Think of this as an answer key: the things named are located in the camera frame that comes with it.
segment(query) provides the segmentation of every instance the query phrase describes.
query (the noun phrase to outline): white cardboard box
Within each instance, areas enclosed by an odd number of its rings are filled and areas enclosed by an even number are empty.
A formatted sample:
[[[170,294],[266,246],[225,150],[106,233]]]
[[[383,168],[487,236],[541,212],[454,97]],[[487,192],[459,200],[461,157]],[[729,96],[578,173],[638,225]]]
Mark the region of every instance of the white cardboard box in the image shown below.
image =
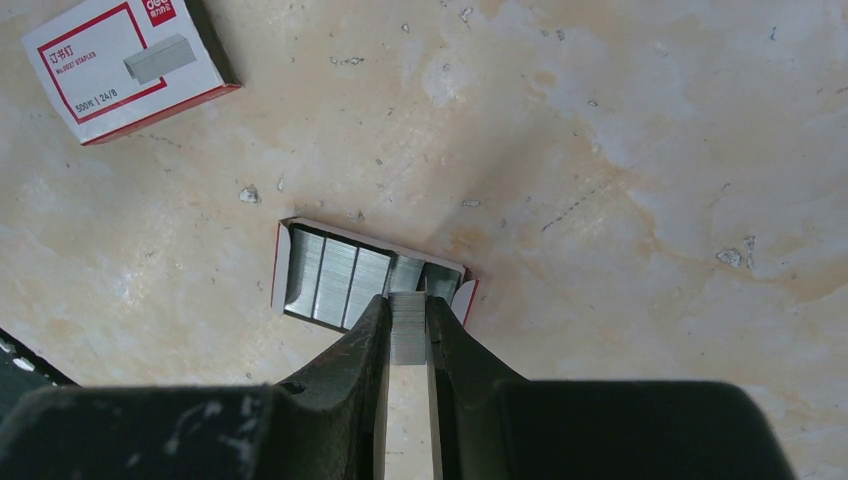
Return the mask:
[[[200,0],[86,0],[21,41],[83,145],[240,88]]]

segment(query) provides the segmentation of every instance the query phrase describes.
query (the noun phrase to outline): open staple box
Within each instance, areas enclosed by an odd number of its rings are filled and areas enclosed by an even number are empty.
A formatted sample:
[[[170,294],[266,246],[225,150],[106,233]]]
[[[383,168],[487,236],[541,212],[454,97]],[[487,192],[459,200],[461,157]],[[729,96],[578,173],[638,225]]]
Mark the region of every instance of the open staple box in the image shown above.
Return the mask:
[[[426,292],[465,324],[478,280],[448,260],[300,217],[280,220],[271,308],[346,332],[374,295]]]

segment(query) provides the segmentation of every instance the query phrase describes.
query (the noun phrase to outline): brand logo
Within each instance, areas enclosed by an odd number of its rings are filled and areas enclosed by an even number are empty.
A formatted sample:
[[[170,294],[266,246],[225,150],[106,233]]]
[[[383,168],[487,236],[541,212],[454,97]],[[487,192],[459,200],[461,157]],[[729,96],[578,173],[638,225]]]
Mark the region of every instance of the brand logo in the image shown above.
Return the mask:
[[[147,15],[150,17],[150,23],[152,23],[154,27],[177,16],[174,6],[171,5],[171,0],[142,1],[144,2],[145,10],[147,10]]]

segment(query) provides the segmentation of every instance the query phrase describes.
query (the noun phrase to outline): marble surface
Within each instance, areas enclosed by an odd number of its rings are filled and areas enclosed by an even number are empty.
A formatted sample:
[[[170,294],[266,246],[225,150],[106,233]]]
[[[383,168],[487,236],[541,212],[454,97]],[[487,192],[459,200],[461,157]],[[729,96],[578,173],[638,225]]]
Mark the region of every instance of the marble surface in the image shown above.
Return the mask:
[[[468,265],[523,375],[730,381],[848,475],[845,2],[207,0],[246,87],[94,147],[19,42],[75,3],[0,2],[0,325],[70,377],[303,365],[336,334],[269,308],[298,212]],[[390,478],[432,476],[422,374]]]

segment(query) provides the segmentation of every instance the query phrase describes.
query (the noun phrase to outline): debris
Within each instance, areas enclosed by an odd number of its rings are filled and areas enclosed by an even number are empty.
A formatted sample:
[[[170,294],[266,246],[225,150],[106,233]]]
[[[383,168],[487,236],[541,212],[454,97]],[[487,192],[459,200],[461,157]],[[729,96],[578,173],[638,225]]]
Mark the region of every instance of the debris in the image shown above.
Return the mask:
[[[754,244],[756,243],[756,241],[757,237],[755,237],[754,235],[745,237],[745,239],[742,240],[742,243],[745,244],[745,254],[748,255],[748,259],[746,260],[746,266],[748,267],[748,270],[754,269]]]
[[[474,9],[471,7],[465,7],[462,9],[462,12],[459,14],[459,18],[462,19],[466,24],[468,23],[468,16],[474,13]]]
[[[733,268],[739,268],[742,266],[742,254],[735,248],[725,248],[716,254],[716,258],[719,262]]]
[[[256,185],[252,183],[239,192],[239,200],[245,203],[262,203],[262,199],[259,197],[259,191],[256,190]]]
[[[12,360],[12,363],[21,370],[26,370],[27,372],[35,371],[35,366],[26,358],[16,358]]]
[[[357,212],[356,215],[351,213],[350,215],[347,216],[347,218],[349,218],[350,221],[353,222],[353,223],[362,223],[362,222],[365,221],[365,215],[362,214],[362,210]]]

